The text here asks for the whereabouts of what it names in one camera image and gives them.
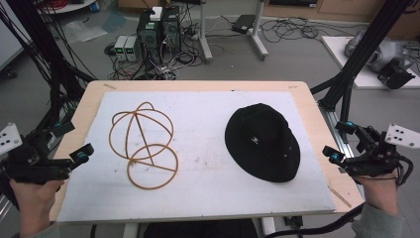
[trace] small logo on hat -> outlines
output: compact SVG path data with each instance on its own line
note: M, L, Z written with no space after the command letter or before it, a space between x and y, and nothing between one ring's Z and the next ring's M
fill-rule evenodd
M253 137L251 139L254 143L256 143L256 145L259 143L259 139L257 137Z

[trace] computer tower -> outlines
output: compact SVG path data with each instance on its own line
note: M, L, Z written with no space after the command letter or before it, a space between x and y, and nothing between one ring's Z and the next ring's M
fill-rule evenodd
M161 24L163 28L163 38L166 41L166 52L181 52L179 6L164 8Z
M151 21L150 11L145 11L140 15L137 37L145 63L148 64L150 58L153 63L160 64L160 54L164 53L164 48L160 52L160 46L163 40L162 28L160 22Z

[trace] black bucket hat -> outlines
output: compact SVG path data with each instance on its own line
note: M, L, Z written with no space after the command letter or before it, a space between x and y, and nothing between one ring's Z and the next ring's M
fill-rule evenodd
M299 144L284 117L268 105L238 109L226 127L225 143L238 165L259 179L290 181L299 169Z

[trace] copper wire sculpture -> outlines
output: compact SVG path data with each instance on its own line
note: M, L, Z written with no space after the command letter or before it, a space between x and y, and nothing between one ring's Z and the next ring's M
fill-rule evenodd
M151 108L142 108L145 105L149 105ZM167 128L165 125L163 125L163 123L159 122L154 117L151 117L151 116L145 114L145 112L155 112L155 113L158 113L158 114L164 116L167 119L167 121L170 123L170 128ZM115 147L112 143L112 137L111 136L112 136L112 133L113 133L114 129L116 128L116 126L124 118L130 117L130 116L131 116L131 118L129 120L129 124L128 124L128 127L127 127L127 132L126 132L126 136L125 136L125 140L124 140L124 145L125 146L124 146L124 154L123 154L123 153L118 152L115 149ZM167 132L167 134L169 135L169 138L168 138L167 142L165 142L164 144L160 144L160 143L149 144L148 141L147 141L147 135L146 135L145 130L144 130L144 128L142 126L142 123L141 123L141 118L145 118L147 120L150 120L150 121L155 122L156 124L160 125L162 127L162 129L164 129L164 131ZM139 132L141 134L144 145L140 149L136 150L136 152L134 152L132 155L129 155L130 154L129 153L129 137L130 137L130 134L131 134L132 130L135 130L135 129L133 129L133 126L132 126L133 121L136 122L136 125L139 129ZM111 130L109 132L108 140L109 140L109 145L111 146L111 149L112 149L112 151L114 151L115 154L117 154L119 157L121 157L123 159L129 160L128 163L127 163L127 175L129 177L130 182L133 185L135 185L139 188L142 188L142 189L157 189L157 188L160 188L160 187L163 187L163 186L167 185L175 177L176 172L178 171L178 157L177 157L175 151L169 147L169 143L172 141L172 138L173 138L173 124L172 124L172 121L169 119L169 117L167 115L165 115L164 113L162 113L161 111L155 110L151 103L144 102L140 106L138 106L136 108L136 110L134 110L134 111L118 112L112 117L112 127L111 127ZM161 147L161 149L152 153L151 148L153 148L153 147ZM136 158L136 156L139 154L139 152L141 152L143 150L146 150L147 155ZM175 159L174 168L160 166L160 165L157 165L155 163L154 157L159 155L164 150L169 150L173 154L174 159ZM131 169L136 164L142 164L142 165L157 168L157 169L160 169L160 170L169 171L169 172L172 172L172 175L167 181L165 181L162 184L159 184L159 185L156 185L156 186L145 186L145 185L142 185L142 184L139 184L138 182L136 182L132 177Z

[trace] box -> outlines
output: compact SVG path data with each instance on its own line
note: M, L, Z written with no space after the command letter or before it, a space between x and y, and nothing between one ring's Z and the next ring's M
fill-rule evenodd
M393 40L411 41L420 37L420 1L413 1L389 31Z
M161 6L160 0L118 0L118 7L131 9L152 9Z

